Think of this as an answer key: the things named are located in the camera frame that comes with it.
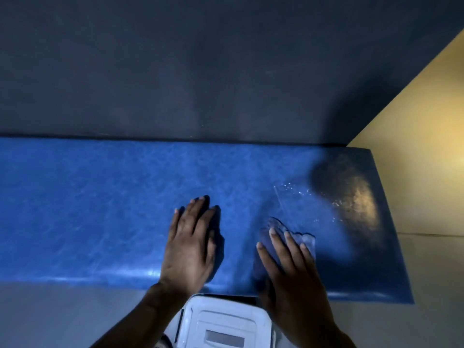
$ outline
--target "beige wall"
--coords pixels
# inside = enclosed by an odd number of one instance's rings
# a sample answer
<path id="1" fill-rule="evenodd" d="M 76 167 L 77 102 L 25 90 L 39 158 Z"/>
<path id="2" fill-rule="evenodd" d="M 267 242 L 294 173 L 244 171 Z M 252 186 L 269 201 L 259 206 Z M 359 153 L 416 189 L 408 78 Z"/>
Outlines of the beige wall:
<path id="1" fill-rule="evenodd" d="M 398 233 L 464 236 L 464 31 L 349 146 L 372 150 Z"/>

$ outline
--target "blue leather surface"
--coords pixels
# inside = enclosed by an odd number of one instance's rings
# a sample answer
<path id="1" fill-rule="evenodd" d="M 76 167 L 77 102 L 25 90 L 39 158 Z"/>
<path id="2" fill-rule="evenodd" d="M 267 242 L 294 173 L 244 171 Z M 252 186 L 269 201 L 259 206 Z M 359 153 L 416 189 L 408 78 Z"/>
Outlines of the blue leather surface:
<path id="1" fill-rule="evenodd" d="M 255 295 L 255 243 L 275 216 L 315 235 L 331 299 L 412 302 L 369 150 L 0 138 L 0 190 L 1 280 L 147 288 L 174 208 L 207 194 L 225 242 L 205 291 Z"/>

